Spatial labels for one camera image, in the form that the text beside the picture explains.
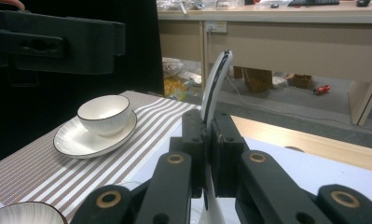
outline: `striped tablecloth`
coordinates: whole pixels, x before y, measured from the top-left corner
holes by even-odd
[[[93,190],[130,179],[136,166],[146,163],[181,124],[184,112],[195,105],[134,91],[121,95],[137,115],[133,136],[119,149],[101,157],[77,160],[53,146],[60,127],[0,161],[0,202],[44,202],[68,221]]]

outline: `cardboard box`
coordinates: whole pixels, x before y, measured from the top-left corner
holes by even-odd
[[[255,68],[242,68],[244,82],[252,92],[272,88],[272,71]]]
[[[288,74],[286,78],[291,80],[289,81],[290,85],[301,89],[308,89],[312,80],[312,76],[298,74]]]

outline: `black keyboard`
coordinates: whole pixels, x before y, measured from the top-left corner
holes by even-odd
[[[338,5],[339,0],[293,0],[288,4],[289,7],[310,7],[310,6],[329,6]]]

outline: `power outlet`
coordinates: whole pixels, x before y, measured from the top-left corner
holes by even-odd
[[[206,29],[206,32],[226,33],[227,22],[226,21],[206,21],[205,29]]]

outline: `white plate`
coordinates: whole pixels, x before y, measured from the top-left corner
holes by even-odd
[[[46,203],[14,203],[0,208],[0,224],[66,224],[63,215]]]
[[[62,154],[76,159],[102,156],[124,144],[132,136],[136,123],[137,117],[132,111],[130,121],[121,132],[103,137],[89,133],[75,117],[57,131],[54,146]]]

